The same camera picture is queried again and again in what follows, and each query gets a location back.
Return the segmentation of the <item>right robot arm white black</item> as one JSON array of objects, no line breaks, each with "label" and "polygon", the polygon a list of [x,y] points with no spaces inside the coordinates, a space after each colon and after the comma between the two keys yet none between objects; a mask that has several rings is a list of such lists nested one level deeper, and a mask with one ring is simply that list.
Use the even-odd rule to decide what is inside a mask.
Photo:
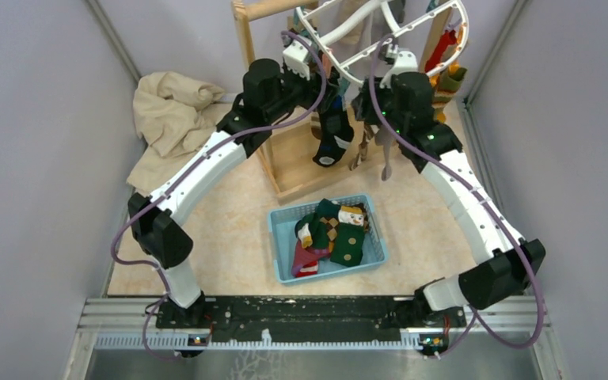
[{"label": "right robot arm white black", "polygon": [[545,247],[538,239],[526,240],[501,215],[476,178],[459,138],[435,120],[428,76],[405,72],[388,81],[368,76],[352,102],[355,113],[395,139],[401,154],[440,194],[475,262],[469,270],[417,289],[416,320],[434,326],[450,308],[484,310],[535,285]]}]

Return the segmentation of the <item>white green patch sock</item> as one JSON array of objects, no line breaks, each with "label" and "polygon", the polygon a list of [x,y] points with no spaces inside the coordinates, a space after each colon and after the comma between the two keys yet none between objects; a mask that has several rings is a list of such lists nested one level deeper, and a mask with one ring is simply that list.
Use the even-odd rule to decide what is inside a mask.
[{"label": "white green patch sock", "polygon": [[294,233],[304,249],[327,249],[330,239],[318,213],[305,215],[295,224]]}]

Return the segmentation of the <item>maroon pink sock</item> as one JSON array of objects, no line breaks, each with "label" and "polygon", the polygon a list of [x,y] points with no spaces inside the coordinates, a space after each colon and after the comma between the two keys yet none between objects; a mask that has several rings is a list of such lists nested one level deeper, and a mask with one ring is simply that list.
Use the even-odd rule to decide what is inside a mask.
[{"label": "maroon pink sock", "polygon": [[315,248],[303,248],[302,243],[297,241],[294,249],[294,259],[291,266],[291,274],[295,277],[295,274],[304,265],[312,262],[320,262],[321,260],[328,259],[331,253],[329,248],[326,249],[315,249]]}]

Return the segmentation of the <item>red white striped sock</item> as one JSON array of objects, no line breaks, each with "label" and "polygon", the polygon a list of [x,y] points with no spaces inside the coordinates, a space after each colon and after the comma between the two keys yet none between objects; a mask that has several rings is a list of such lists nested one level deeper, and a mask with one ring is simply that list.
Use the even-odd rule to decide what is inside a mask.
[{"label": "red white striped sock", "polygon": [[302,278],[307,276],[315,276],[318,273],[319,263],[312,262],[304,265],[299,271],[294,275],[295,278]]}]

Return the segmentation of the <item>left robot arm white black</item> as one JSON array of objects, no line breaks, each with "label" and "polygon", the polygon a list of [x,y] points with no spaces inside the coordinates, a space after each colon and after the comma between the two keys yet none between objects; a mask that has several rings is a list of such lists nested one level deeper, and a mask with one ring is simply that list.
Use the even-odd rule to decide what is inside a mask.
[{"label": "left robot arm white black", "polygon": [[242,92],[200,151],[160,188],[128,201],[132,236],[153,258],[165,299],[176,305],[175,318],[188,328],[203,322],[206,307],[188,260],[193,240],[182,226],[197,203],[271,137],[276,121],[297,107],[331,108],[341,79],[335,68],[298,74],[273,59],[258,59],[242,81]]}]

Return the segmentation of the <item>dark teal sock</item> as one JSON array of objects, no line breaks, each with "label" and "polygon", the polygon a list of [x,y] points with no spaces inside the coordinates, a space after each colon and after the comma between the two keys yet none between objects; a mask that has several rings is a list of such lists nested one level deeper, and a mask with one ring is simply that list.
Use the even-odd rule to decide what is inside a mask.
[{"label": "dark teal sock", "polygon": [[336,218],[342,205],[334,200],[322,199],[315,208],[315,213],[321,218]]}]

